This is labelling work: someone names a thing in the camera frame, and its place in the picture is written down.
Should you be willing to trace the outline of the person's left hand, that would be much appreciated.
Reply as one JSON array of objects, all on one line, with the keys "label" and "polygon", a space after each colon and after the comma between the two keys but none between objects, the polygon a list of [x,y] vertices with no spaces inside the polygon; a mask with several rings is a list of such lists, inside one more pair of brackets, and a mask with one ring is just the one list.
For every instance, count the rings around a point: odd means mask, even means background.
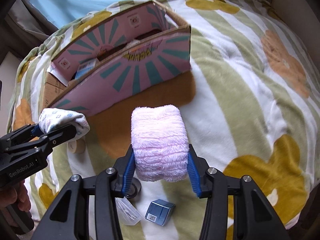
[{"label": "person's left hand", "polygon": [[21,211],[30,211],[31,203],[24,182],[24,180],[20,182],[17,190],[12,186],[7,186],[1,189],[1,208],[7,207],[8,205],[14,204],[18,201],[18,208]]}]

